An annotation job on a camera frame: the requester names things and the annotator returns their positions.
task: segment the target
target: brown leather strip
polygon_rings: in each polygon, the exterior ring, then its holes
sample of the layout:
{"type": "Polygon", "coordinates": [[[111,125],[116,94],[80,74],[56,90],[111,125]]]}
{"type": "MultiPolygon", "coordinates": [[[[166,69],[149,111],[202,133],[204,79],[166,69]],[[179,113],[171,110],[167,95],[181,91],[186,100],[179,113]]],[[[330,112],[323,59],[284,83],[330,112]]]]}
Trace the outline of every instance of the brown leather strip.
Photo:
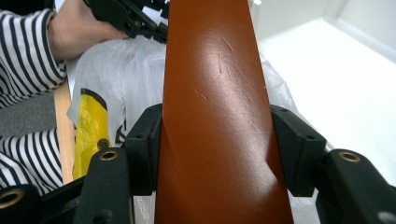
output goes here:
{"type": "Polygon", "coordinates": [[[156,223],[292,223],[247,0],[172,0],[156,223]]]}

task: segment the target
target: black plastic bracket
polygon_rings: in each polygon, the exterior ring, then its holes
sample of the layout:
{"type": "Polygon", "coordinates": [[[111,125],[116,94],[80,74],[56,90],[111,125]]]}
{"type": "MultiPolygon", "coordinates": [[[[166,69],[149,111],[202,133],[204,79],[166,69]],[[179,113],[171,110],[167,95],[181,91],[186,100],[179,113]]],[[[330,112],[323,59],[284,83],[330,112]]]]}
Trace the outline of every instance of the black plastic bracket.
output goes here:
{"type": "Polygon", "coordinates": [[[396,223],[396,190],[361,154],[325,151],[326,139],[288,109],[271,106],[288,190],[318,189],[321,223],[396,223]]]}
{"type": "Polygon", "coordinates": [[[147,108],[125,138],[131,193],[151,195],[157,189],[157,173],[163,105],[147,108]]]}
{"type": "Polygon", "coordinates": [[[159,43],[167,41],[168,27],[157,24],[143,11],[143,7],[162,10],[162,17],[168,17],[169,2],[164,0],[83,0],[99,21],[108,21],[131,38],[143,35],[159,43]]]}
{"type": "Polygon", "coordinates": [[[133,199],[125,150],[92,156],[73,223],[133,223],[133,199]]]}

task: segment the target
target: plastic bag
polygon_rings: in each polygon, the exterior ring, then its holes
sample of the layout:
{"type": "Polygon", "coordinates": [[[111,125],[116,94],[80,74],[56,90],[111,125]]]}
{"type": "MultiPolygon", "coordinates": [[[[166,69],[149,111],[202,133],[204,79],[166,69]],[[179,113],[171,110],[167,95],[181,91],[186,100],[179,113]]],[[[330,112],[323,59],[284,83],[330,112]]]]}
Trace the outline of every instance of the plastic bag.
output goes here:
{"type": "Polygon", "coordinates": [[[260,55],[260,60],[262,61],[262,71],[264,72],[265,86],[270,104],[287,108],[297,115],[297,107],[286,81],[274,70],[263,55],[260,55]]]}
{"type": "MultiPolygon", "coordinates": [[[[163,101],[165,52],[165,45],[138,36],[134,39],[107,41],[81,56],[76,67],[72,104],[67,113],[77,124],[76,138],[80,139],[76,139],[76,161],[79,160],[79,163],[75,163],[74,173],[80,169],[79,175],[86,174],[90,155],[98,150],[99,140],[106,138],[105,134],[99,133],[107,132],[108,144],[119,147],[143,111],[163,101]],[[87,100],[84,90],[99,97],[87,100]],[[97,103],[99,98],[103,100],[102,105],[106,104],[103,106],[106,111],[97,103]],[[90,123],[79,125],[84,119],[90,123]],[[90,146],[96,148],[78,148],[78,142],[91,142],[90,146]]],[[[134,197],[134,218],[137,223],[154,222],[154,202],[155,194],[134,197]]]]}

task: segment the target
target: person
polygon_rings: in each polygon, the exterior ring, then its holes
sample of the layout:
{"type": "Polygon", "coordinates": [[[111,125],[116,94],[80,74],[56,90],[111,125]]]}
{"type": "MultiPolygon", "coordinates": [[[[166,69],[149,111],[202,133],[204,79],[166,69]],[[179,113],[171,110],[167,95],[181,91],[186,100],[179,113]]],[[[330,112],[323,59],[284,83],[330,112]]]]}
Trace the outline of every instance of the person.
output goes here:
{"type": "MultiPolygon", "coordinates": [[[[50,92],[66,77],[64,60],[93,45],[127,35],[98,21],[82,0],[65,0],[58,12],[27,16],[0,9],[0,108],[50,92]]],[[[62,185],[57,130],[0,136],[0,189],[37,186],[41,195],[62,185]]]]}

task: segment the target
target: black device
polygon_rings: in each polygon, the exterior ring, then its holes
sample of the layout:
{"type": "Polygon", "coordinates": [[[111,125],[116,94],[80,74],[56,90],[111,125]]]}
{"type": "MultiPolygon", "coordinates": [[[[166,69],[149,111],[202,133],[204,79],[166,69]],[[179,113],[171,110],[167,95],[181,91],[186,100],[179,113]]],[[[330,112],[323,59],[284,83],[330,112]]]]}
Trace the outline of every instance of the black device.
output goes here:
{"type": "Polygon", "coordinates": [[[131,38],[142,35],[159,43],[167,41],[168,27],[157,24],[143,12],[144,7],[161,11],[168,19],[169,2],[165,0],[83,0],[97,20],[108,21],[131,38]]]}
{"type": "Polygon", "coordinates": [[[367,158],[347,149],[325,150],[326,139],[288,109],[272,105],[288,190],[312,197],[321,223],[396,223],[396,188],[367,158]]]}

